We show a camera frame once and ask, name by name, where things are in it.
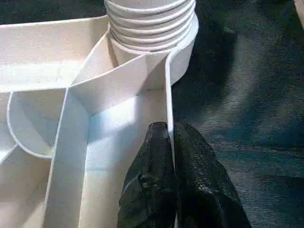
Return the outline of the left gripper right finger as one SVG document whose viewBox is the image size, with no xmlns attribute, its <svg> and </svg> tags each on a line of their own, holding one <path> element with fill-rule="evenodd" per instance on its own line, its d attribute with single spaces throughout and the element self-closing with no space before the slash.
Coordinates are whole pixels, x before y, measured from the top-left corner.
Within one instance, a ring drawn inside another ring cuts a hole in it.
<svg viewBox="0 0 304 228">
<path fill-rule="evenodd" d="M 212 147 L 194 127 L 174 125 L 180 228 L 249 228 L 238 193 Z"/>
</svg>

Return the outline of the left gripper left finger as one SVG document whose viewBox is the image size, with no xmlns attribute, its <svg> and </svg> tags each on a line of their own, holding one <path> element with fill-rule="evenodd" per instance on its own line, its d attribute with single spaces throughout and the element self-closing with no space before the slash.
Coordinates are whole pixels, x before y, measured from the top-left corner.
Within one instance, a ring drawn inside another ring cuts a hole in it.
<svg viewBox="0 0 304 228">
<path fill-rule="evenodd" d="M 154 122 L 126 174 L 117 227 L 172 228 L 176 209 L 176 177 L 167 124 Z"/>
</svg>

